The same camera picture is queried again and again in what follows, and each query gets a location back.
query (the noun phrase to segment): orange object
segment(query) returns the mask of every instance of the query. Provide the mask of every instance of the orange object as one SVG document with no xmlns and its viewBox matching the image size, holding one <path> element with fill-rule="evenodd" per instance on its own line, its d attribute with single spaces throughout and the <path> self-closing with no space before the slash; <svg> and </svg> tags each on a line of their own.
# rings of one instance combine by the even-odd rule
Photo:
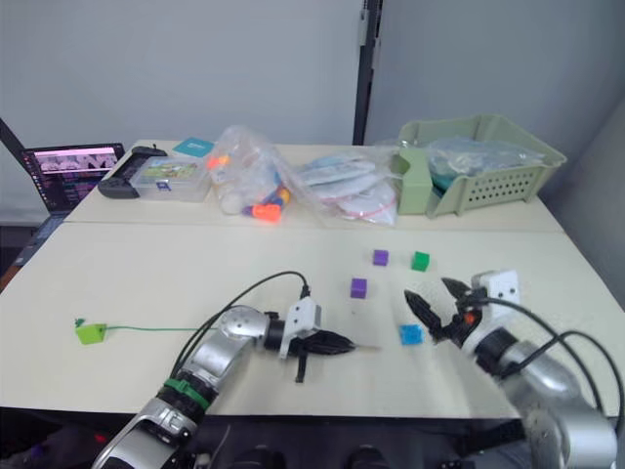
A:
<svg viewBox="0 0 625 469">
<path fill-rule="evenodd" d="M 206 162 L 206 167 L 208 169 L 215 169 L 217 166 L 226 166 L 230 163 L 230 157 L 227 154 L 222 156 L 218 156 L 217 158 L 210 158 Z"/>
<path fill-rule="evenodd" d="M 268 205 L 254 205 L 252 207 L 252 215 L 254 218 L 260 218 L 268 222 L 279 222 L 281 210 L 279 205 L 272 203 Z"/>
<path fill-rule="evenodd" d="M 476 315 L 473 313 L 465 313 L 465 323 L 468 325 L 473 325 L 473 323 L 478 319 Z"/>
</svg>

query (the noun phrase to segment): clear plastic bag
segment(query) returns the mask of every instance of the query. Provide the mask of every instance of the clear plastic bag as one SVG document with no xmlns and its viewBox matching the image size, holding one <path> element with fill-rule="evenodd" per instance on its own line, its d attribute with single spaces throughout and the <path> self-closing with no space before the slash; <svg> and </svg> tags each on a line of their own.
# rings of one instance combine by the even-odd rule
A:
<svg viewBox="0 0 625 469">
<path fill-rule="evenodd" d="M 539 164 L 544 154 L 500 141 L 476 142 L 466 137 L 439 139 L 426 146 L 437 186 L 447 189 L 458 176 Z"/>
<path fill-rule="evenodd" d="M 348 149 L 299 168 L 282 167 L 286 186 L 316 213 L 394 225 L 397 196 L 388 180 L 396 147 Z"/>
<path fill-rule="evenodd" d="M 206 160 L 222 211 L 246 213 L 246 208 L 268 203 L 281 187 L 274 164 L 279 158 L 261 134 L 238 125 L 226 129 Z"/>
</svg>

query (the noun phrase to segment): green cube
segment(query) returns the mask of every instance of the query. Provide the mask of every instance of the green cube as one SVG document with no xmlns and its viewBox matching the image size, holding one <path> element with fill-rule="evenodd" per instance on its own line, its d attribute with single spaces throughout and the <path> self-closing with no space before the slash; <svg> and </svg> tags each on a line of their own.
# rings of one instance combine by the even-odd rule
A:
<svg viewBox="0 0 625 469">
<path fill-rule="evenodd" d="M 430 254 L 425 252 L 415 251 L 412 257 L 412 270 L 425 272 L 430 265 Z"/>
</svg>

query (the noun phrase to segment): green tray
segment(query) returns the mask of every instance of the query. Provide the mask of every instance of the green tray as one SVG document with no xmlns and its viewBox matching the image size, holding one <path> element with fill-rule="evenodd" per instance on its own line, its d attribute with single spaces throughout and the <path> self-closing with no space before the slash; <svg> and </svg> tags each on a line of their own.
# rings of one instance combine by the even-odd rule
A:
<svg viewBox="0 0 625 469">
<path fill-rule="evenodd" d="M 415 190 L 423 185 L 423 163 L 427 161 L 423 149 L 409 149 L 409 157 L 401 151 L 396 160 L 404 174 L 398 212 L 402 215 L 426 213 L 434 218 L 445 213 L 461 215 L 465 210 L 515 200 L 530 201 L 549 180 L 552 174 L 566 162 L 566 157 L 556 149 L 541 142 L 506 117 L 496 114 L 480 114 L 474 117 L 408 122 L 399 132 L 399 140 L 408 146 L 423 147 L 428 143 L 449 137 L 469 137 L 478 142 L 498 140 L 533 149 L 545 155 L 542 164 L 489 171 L 478 176 L 460 176 L 449 189 L 438 196 L 434 192 L 425 197 L 423 191 Z M 410 171 L 409 159 L 419 161 L 417 171 Z"/>
</svg>

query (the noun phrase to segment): game controller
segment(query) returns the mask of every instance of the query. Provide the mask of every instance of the game controller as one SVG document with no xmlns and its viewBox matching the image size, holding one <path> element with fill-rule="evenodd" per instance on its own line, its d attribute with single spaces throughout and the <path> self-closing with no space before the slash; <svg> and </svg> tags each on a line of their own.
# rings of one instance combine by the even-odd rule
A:
<svg viewBox="0 0 625 469">
<path fill-rule="evenodd" d="M 130 178 L 153 156 L 167 156 L 167 152 L 157 147 L 134 147 L 124 164 L 98 183 L 98 190 L 108 198 L 139 198 Z"/>
</svg>

